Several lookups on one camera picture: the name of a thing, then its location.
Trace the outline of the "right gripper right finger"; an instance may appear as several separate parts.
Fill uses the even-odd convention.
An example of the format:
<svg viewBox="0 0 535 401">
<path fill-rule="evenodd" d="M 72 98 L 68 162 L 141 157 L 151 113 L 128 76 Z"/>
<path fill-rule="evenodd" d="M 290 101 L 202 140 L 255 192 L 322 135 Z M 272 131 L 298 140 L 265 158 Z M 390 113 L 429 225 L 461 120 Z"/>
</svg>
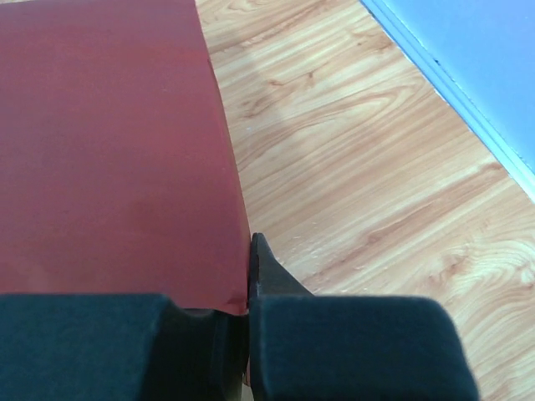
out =
<svg viewBox="0 0 535 401">
<path fill-rule="evenodd" d="M 315 296 L 252 237 L 250 384 L 257 400 L 477 400 L 450 315 L 409 296 Z"/>
</svg>

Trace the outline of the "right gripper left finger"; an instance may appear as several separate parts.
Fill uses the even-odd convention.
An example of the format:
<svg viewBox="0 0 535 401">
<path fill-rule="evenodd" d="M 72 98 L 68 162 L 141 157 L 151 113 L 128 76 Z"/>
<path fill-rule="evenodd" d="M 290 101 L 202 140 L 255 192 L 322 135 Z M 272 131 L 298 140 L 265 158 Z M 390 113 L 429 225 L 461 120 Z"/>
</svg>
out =
<svg viewBox="0 0 535 401">
<path fill-rule="evenodd" d="M 238 400 L 244 317 L 145 295 L 4 295 L 4 400 Z"/>
</svg>

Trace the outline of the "red paper bag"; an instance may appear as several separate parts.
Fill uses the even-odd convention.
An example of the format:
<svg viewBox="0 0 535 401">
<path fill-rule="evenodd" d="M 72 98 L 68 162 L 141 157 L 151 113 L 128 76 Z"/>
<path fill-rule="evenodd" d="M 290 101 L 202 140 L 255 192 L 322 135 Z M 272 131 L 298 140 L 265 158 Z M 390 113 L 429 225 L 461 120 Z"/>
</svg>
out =
<svg viewBox="0 0 535 401">
<path fill-rule="evenodd" d="M 1 290 L 247 310 L 250 234 L 192 1 L 1 6 Z"/>
</svg>

